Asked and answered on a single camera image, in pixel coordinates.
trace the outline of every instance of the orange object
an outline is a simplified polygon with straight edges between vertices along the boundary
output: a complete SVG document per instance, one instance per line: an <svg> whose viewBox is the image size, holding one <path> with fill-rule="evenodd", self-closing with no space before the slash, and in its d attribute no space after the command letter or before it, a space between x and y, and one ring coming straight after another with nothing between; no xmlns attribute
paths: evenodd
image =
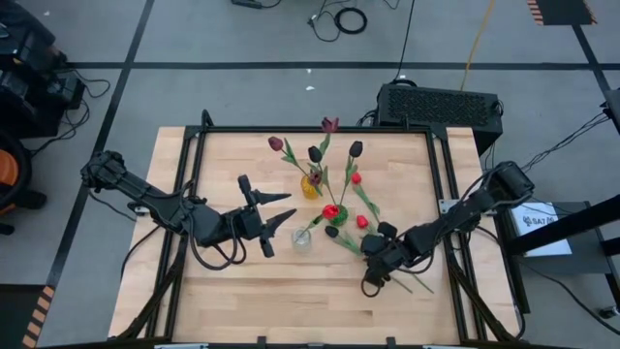
<svg viewBox="0 0 620 349"><path fill-rule="evenodd" d="M19 176L19 167L17 161L6 150L0 149L0 183L14 185ZM9 205L4 209L0 209L0 215L15 208L15 205Z"/></svg>
<svg viewBox="0 0 620 349"><path fill-rule="evenodd" d="M319 199L319 192L314 187L314 185L310 184L310 178L307 175L301 178L301 191L303 192L303 196L308 200Z"/></svg>

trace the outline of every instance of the wooden tabletop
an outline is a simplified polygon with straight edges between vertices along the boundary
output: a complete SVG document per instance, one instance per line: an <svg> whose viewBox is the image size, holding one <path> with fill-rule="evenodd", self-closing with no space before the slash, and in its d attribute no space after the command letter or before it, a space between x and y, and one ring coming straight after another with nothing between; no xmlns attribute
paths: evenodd
<svg viewBox="0 0 620 349"><path fill-rule="evenodd" d="M164 191L172 191L183 128L161 128L153 151L147 180ZM450 296L443 247L437 247L435 262L420 275L431 294L408 274L397 274L412 291L390 282L374 299L359 289L365 264L350 251L335 244L324 233L325 223L312 231L312 249L300 254L292 247L291 234L317 216L330 198L304 199L299 182L301 172L280 160L267 145L271 134L208 134L201 164L198 195L220 212L243 206L236 179L247 174L255 189L265 193L291 193L289 199L261 206L263 220L290 208L297 213L272 240L275 256L266 259L257 240L246 242L247 261L223 271L206 270L188 253L173 339L180 342L256 342L266 335L270 343L365 343L380 344L394 336L399 344L455 344L458 333ZM299 159L307 162L307 148L318 145L322 134L275 135L287 137ZM363 141L357 159L363 187L381 208L381 218L404 231L438 217L428 152L424 135L335 134L325 155L335 196L343 188L344 169L353 141ZM480 161L470 129L449 129L449 144L461 193L481 175ZM448 185L441 151L438 161L443 186ZM189 161L188 173L192 167ZM344 204L350 216L370 211L349 188ZM494 232L489 218L483 227ZM154 223L139 218L134 231L136 243ZM354 237L363 231L350 218L345 230ZM123 277L109 334L122 332L138 314L153 291L163 233L137 249ZM518 332L509 283L499 247L490 238L473 233L470 244L480 295L511 333ZM211 264L222 262L212 251L202 250ZM467 297L463 294L466 312ZM160 314L166 314L168 300ZM158 333L163 332L160 318ZM474 336L473 321L468 321Z"/></svg>

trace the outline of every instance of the concrete floor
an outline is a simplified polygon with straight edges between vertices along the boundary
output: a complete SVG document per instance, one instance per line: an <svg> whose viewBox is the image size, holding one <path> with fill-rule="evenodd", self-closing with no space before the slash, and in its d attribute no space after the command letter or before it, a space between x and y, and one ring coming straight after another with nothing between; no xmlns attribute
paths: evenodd
<svg viewBox="0 0 620 349"><path fill-rule="evenodd" d="M382 1L357 2L368 15L367 30L326 44L306 24L320 0L283 0L264 11L235 7L228 0L21 0L56 34L57 45L71 61L93 68L81 70L85 76L109 79L112 89L100 99L87 99L91 119L77 137L55 143L34 161L32 186L46 192L49 203L41 211L3 217L17 225L17 232L0 238L0 283L47 282L78 194L78 170L106 117L113 123L105 148L120 151L137 175L146 175L158 128L197 124L202 109L218 125L314 125L325 115L354 125L374 107L381 83L391 80L395 70L320 69L317 62L397 62L411 4L403 0L392 11ZM620 4L589 4L599 24L583 27L587 41L599 62L617 65L620 47L612 43L618 41ZM418 0L405 61L465 62L487 5L487 0ZM142 15L146 26L136 37L138 49L131 50ZM327 37L334 33L325 19L318 30ZM474 70L467 80L467 90L497 93L506 106L496 162L524 164L600 112L604 97L592 71L570 65L523 70L518 65L588 63L570 26L536 25L524 0L498 1L475 61L514 63L498 65L500 70ZM145 62L155 66L140 65ZM279 69L277 64L174 64L179 62L306 63ZM458 88L463 75L448 65L425 68L402 74L421 86L450 89ZM604 75L611 88L620 86L620 72ZM308 91L308 86L315 89ZM537 197L597 203L615 195L620 191L618 149L620 138L610 122L593 129L528 173ZM102 195L119 207L127 202L117 193ZM604 235L620 236L618 227L607 227ZM106 338L132 231L131 222L88 199L39 345ZM618 336L589 318L556 285L527 271L524 277L533 308L526 315L526 339L557 346L620 346ZM612 304L601 275L559 278L592 308ZM620 328L620 319L609 323Z"/></svg>

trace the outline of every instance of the red tulip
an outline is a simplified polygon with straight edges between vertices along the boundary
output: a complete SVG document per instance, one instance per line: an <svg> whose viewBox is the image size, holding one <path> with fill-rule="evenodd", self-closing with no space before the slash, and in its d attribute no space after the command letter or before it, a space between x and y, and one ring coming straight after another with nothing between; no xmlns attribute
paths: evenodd
<svg viewBox="0 0 620 349"><path fill-rule="evenodd" d="M353 184L360 184L361 175L359 173L354 173L353 175L351 175L351 181L353 182Z"/></svg>
<svg viewBox="0 0 620 349"><path fill-rule="evenodd" d="M359 215L357 217L357 226L361 229L365 229L366 227L368 227L368 219L366 219L366 217L362 215Z"/></svg>
<svg viewBox="0 0 620 349"><path fill-rule="evenodd" d="M282 147L284 146L284 143L282 142L282 140L280 140L277 137L269 137L268 141L269 141L269 146L271 147L271 149L275 151L282 150Z"/></svg>
<svg viewBox="0 0 620 349"><path fill-rule="evenodd" d="M336 205L327 205L323 208L323 217L325 219L334 219L340 213L340 209Z"/></svg>
<svg viewBox="0 0 620 349"><path fill-rule="evenodd" d="M338 118L336 117L333 121L324 117L323 121L321 121L321 128L325 133L334 133L338 130Z"/></svg>

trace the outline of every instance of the yellow vase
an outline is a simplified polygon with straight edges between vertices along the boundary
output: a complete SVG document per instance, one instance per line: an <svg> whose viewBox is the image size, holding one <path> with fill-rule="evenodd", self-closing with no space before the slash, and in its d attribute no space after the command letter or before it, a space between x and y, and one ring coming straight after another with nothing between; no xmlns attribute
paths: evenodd
<svg viewBox="0 0 620 349"><path fill-rule="evenodd" d="M319 199L319 192L310 184L310 178L308 178L307 175L301 178L301 192L303 192L303 196L308 200Z"/></svg>

